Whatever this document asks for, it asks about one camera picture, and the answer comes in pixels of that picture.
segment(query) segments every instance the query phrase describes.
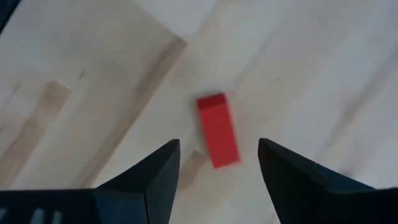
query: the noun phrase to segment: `wooden surface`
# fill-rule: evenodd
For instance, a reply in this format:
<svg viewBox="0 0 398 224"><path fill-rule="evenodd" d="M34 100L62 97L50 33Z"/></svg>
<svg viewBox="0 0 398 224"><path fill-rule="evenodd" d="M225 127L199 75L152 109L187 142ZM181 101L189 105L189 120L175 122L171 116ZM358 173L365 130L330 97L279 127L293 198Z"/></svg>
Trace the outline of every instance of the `wooden surface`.
<svg viewBox="0 0 398 224"><path fill-rule="evenodd" d="M180 138L171 223L277 223L257 159L261 137L366 184L397 185L393 8L220 0L93 186ZM220 170L195 152L205 153L195 98L214 91L228 93L243 160Z"/></svg>
<svg viewBox="0 0 398 224"><path fill-rule="evenodd" d="M277 223L261 137L373 187L398 185L396 1L219 0L198 9L200 25L156 0L138 1L151 16L122 0L34 1L0 36L0 154L45 83L70 94L10 188L96 187L179 138L170 223ZM188 45L160 23L187 31ZM195 99L219 91L242 163L214 170Z"/></svg>
<svg viewBox="0 0 398 224"><path fill-rule="evenodd" d="M1 188L87 186L184 46L134 2L21 2L0 36Z"/></svg>

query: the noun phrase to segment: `light wood surface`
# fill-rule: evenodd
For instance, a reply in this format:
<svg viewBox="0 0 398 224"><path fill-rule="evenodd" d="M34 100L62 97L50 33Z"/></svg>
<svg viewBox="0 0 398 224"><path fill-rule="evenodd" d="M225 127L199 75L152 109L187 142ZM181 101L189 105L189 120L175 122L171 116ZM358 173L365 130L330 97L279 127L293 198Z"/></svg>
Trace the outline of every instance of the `light wood surface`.
<svg viewBox="0 0 398 224"><path fill-rule="evenodd" d="M257 159L261 137L366 184L394 186L398 142L384 142L398 130L393 112L379 124L396 105L386 95L398 59L394 6L219 1L93 186L180 138L183 175L171 223L277 223ZM194 152L204 149L193 101L214 91L229 96L243 158L221 170Z"/></svg>
<svg viewBox="0 0 398 224"><path fill-rule="evenodd" d="M70 95L10 188L96 187L179 138L170 223L278 223L261 137L373 187L398 185L396 1L219 0L197 15L197 0L186 13L178 0L137 1L146 12L122 0L35 1L0 35L0 153L45 83ZM220 170L195 108L217 91L243 161Z"/></svg>
<svg viewBox="0 0 398 224"><path fill-rule="evenodd" d="M86 187L184 47L131 1L22 1L0 36L1 188ZM42 108L46 83L70 94Z"/></svg>

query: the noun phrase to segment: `red block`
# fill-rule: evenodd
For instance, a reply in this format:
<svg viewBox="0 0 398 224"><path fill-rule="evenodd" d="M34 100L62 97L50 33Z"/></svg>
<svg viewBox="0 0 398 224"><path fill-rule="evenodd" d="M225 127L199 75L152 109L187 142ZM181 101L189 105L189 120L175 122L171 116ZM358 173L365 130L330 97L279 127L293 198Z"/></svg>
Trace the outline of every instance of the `red block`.
<svg viewBox="0 0 398 224"><path fill-rule="evenodd" d="M214 168L240 161L225 94L197 99L202 129Z"/></svg>

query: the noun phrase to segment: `block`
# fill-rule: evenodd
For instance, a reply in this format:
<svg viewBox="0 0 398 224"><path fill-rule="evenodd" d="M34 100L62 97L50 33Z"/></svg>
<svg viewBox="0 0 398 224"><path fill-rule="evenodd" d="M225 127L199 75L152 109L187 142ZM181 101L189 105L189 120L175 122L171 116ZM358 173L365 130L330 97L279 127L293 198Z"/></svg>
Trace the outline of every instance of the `block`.
<svg viewBox="0 0 398 224"><path fill-rule="evenodd" d="M215 169L240 161L224 93L197 99L206 146Z"/></svg>

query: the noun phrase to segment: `red rectangular block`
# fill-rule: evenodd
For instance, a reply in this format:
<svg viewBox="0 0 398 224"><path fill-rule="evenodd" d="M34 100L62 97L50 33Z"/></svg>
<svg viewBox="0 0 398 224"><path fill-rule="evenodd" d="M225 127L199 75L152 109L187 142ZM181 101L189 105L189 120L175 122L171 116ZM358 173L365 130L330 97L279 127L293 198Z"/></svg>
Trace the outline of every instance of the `red rectangular block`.
<svg viewBox="0 0 398 224"><path fill-rule="evenodd" d="M214 168L240 161L225 94L197 99L201 125Z"/></svg>

